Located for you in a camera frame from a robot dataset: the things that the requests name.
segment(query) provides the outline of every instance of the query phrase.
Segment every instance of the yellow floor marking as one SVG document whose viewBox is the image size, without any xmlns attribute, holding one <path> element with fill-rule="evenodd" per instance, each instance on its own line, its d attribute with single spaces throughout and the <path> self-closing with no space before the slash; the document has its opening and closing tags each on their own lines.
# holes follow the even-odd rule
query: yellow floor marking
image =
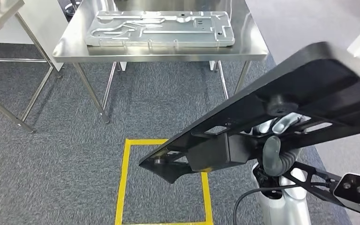
<svg viewBox="0 0 360 225">
<path fill-rule="evenodd" d="M 126 225 L 207 225 L 206 222 L 188 222 L 188 223 L 166 223 L 166 224 L 126 224 Z"/>
<path fill-rule="evenodd" d="M 202 172 L 201 178 L 202 178 L 203 203 L 205 205 L 206 225 L 213 225 L 213 215 L 212 215 L 212 205 L 210 203 L 208 173 Z"/>
<path fill-rule="evenodd" d="M 122 225 L 126 180 L 128 177 L 128 168 L 129 168 L 130 148 L 132 147 L 132 145 L 161 145 L 166 141 L 167 139 L 126 139 L 125 140 L 114 225 Z M 213 215 L 212 215 L 212 205 L 210 203 L 208 174 L 205 172 L 201 173 L 201 180 L 202 180 L 203 202 L 205 206 L 205 221 L 185 222 L 185 223 L 163 223 L 163 224 L 162 223 L 131 224 L 131 225 L 213 225 Z"/>
</svg>

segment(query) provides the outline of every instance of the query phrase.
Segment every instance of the aluminum plate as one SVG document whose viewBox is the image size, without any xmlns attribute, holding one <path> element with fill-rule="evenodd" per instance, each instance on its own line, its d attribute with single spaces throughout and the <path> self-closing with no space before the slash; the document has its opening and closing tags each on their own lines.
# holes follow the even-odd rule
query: aluminum plate
<svg viewBox="0 0 360 225">
<path fill-rule="evenodd" d="M 235 43 L 226 12 L 99 11 L 85 42 L 90 46 L 225 47 Z"/>
</svg>

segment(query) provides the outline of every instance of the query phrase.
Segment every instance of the gray carpet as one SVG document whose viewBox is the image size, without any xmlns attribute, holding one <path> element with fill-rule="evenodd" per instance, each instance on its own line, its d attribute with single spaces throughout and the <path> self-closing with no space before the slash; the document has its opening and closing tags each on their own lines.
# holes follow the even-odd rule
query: gray carpet
<svg viewBox="0 0 360 225">
<path fill-rule="evenodd" d="M 38 55 L 30 45 L 2 45 L 0 57 Z M 101 121 L 70 64 L 52 76 L 27 122 L 29 135 L 0 113 L 0 225 L 114 223 L 125 138 L 169 138 L 224 101 L 219 75 L 208 62 L 129 63 L 116 74 L 108 101 L 111 123 Z M 83 64 L 102 98 L 111 64 Z M 245 84 L 274 62 L 253 63 Z M 242 67 L 223 62 L 229 93 Z M 46 65 L 0 63 L 0 102 L 21 114 Z M 169 185 L 136 162 L 154 146 L 134 146 L 129 158 L 123 223 L 204 220 L 199 174 Z M 300 161 L 323 168 L 314 147 Z M 214 223 L 231 224 L 235 200 L 253 184 L 254 162 L 209 173 Z M 347 225 L 343 209 L 308 196 L 314 225 Z M 254 196 L 239 211 L 240 224 L 262 224 Z"/>
</svg>

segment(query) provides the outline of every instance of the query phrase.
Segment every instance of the table leg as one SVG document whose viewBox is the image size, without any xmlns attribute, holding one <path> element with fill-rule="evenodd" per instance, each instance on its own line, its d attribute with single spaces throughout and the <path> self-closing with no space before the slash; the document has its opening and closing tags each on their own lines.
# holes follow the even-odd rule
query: table leg
<svg viewBox="0 0 360 225">
<path fill-rule="evenodd" d="M 220 73 L 220 79 L 221 79 L 221 85 L 223 86 L 224 97 L 227 100 L 228 99 L 228 92 L 227 92 L 227 87 L 225 85 L 224 73 L 223 73 L 223 68 L 221 66 L 221 61 L 220 60 L 216 61 L 215 67 L 216 67 L 215 71 L 217 69 L 219 71 L 219 73 Z"/>
<path fill-rule="evenodd" d="M 76 4 L 76 0 L 70 0 L 72 7 L 74 7 L 74 10 L 76 11 L 78 9 L 78 5 Z"/>
<path fill-rule="evenodd" d="M 86 89 L 88 90 L 90 97 L 93 100 L 94 105 L 97 107 L 97 110 L 99 111 L 100 115 L 103 117 L 104 123 L 109 123 L 110 120 L 108 119 L 107 114 L 105 113 L 99 100 L 97 99 L 96 94 L 94 93 L 94 90 L 93 90 L 92 86 L 90 85 L 88 78 L 85 75 L 85 71 L 83 70 L 83 68 L 81 67 L 81 65 L 79 63 L 74 63 L 74 67 L 75 67 L 76 71 L 78 72 L 78 75 L 80 76 L 83 84 L 86 86 Z"/>
<path fill-rule="evenodd" d="M 1 104 L 0 104 L 0 112 L 3 113 L 5 116 L 9 117 L 14 123 L 21 126 L 22 128 L 24 128 L 29 133 L 34 132 L 34 130 L 31 127 L 29 127 L 26 123 L 24 123 L 22 120 L 20 120 L 15 115 L 13 115 L 9 110 L 7 110 Z"/>
<path fill-rule="evenodd" d="M 111 72 L 110 72 L 110 77 L 108 78 L 108 83 L 107 83 L 107 87 L 105 89 L 105 94 L 104 94 L 104 98 L 103 98 L 103 110 L 105 110 L 105 106 L 107 105 L 107 101 L 108 101 L 108 95 L 110 94 L 110 89 L 111 89 L 111 83 L 113 82 L 113 77 L 114 77 L 114 73 L 115 73 L 115 67 L 119 65 L 120 67 L 120 63 L 119 62 L 114 62 L 112 64 L 112 68 L 111 68 Z"/>
<path fill-rule="evenodd" d="M 123 71 L 122 65 L 120 64 L 120 62 L 115 62 L 118 65 L 118 72 Z"/>
<path fill-rule="evenodd" d="M 53 69 L 54 69 L 53 67 L 50 67 L 49 70 L 46 72 L 42 82 L 39 84 L 37 90 L 35 91 L 34 95 L 31 98 L 30 103 L 28 103 L 27 108 L 25 109 L 24 113 L 21 116 L 22 121 L 25 121 L 25 119 L 27 119 L 28 114 L 30 113 L 32 107 L 34 106 L 39 94 L 41 93 L 43 87 L 45 86 L 47 79 L 49 79 L 50 74 L 52 73 Z"/>
<path fill-rule="evenodd" d="M 238 93 L 242 89 L 243 81 L 245 80 L 245 76 L 248 73 L 249 67 L 250 67 L 250 61 L 245 61 L 234 94 Z"/>
<path fill-rule="evenodd" d="M 49 66 L 51 68 L 54 68 L 54 65 L 52 63 L 52 61 L 50 60 L 49 56 L 46 54 L 46 52 L 44 51 L 44 49 L 42 48 L 41 44 L 39 43 L 39 41 L 37 40 L 37 38 L 35 37 L 34 33 L 32 33 L 31 29 L 28 27 L 28 25 L 25 23 L 24 19 L 21 17 L 21 15 L 19 13 L 15 14 L 16 19 L 18 20 L 18 22 L 21 24 L 22 28 L 24 29 L 24 31 L 28 34 L 28 36 L 30 37 L 30 39 L 32 40 L 32 42 L 34 43 L 35 47 L 38 49 L 38 51 L 41 53 L 41 55 L 43 56 L 43 58 L 46 60 L 46 62 L 49 64 Z M 56 73 L 56 77 L 57 78 L 61 78 L 62 75 L 59 74 L 58 72 Z"/>
</svg>

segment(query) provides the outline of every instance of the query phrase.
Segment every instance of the stainless steel table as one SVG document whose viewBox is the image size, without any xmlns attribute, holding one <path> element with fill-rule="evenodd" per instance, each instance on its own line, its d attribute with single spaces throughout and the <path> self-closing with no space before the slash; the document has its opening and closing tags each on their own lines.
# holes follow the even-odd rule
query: stainless steel table
<svg viewBox="0 0 360 225">
<path fill-rule="evenodd" d="M 34 130 L 28 126 L 25 123 L 25 120 L 27 119 L 28 114 L 30 113 L 33 105 L 35 104 L 40 92 L 42 91 L 43 87 L 46 84 L 47 79 L 49 78 L 50 74 L 54 70 L 54 66 L 52 62 L 50 61 L 49 57 L 47 56 L 46 52 L 43 50 L 40 43 L 37 41 L 36 37 L 32 33 L 32 31 L 29 29 L 23 18 L 18 14 L 18 10 L 21 8 L 21 6 L 24 5 L 23 0 L 0 0 L 0 28 L 2 28 L 3 24 L 13 15 L 16 16 L 19 23 L 22 25 L 23 29 L 26 31 L 30 39 L 34 42 L 35 47 L 41 52 L 42 56 L 44 57 L 44 60 L 38 60 L 38 59 L 0 59 L 0 62 L 37 62 L 37 63 L 44 63 L 47 62 L 49 64 L 49 69 L 46 72 L 44 78 L 42 79 L 42 82 L 38 86 L 37 90 L 35 91 L 34 95 L 31 98 L 30 103 L 28 104 L 27 108 L 25 109 L 24 113 L 20 118 L 15 116 L 13 113 L 11 113 L 9 110 L 7 110 L 4 106 L 0 104 L 0 111 L 8 116 L 14 123 L 17 125 L 23 127 L 26 131 L 32 133 Z"/>
<path fill-rule="evenodd" d="M 226 11 L 235 35 L 235 44 L 223 48 L 148 48 L 148 47 L 87 47 L 84 35 L 98 11 Z M 94 104 L 108 123 L 105 104 L 110 90 L 117 62 L 151 61 L 214 61 L 216 71 L 220 72 L 225 97 L 225 86 L 221 60 L 245 61 L 236 92 L 251 60 L 264 60 L 268 54 L 267 46 L 257 28 L 245 0 L 83 0 L 74 17 L 64 31 L 53 51 L 57 62 L 72 62 L 85 84 Z M 82 69 L 80 62 L 114 62 L 106 88 L 103 103 L 98 101 L 94 90 Z"/>
</svg>

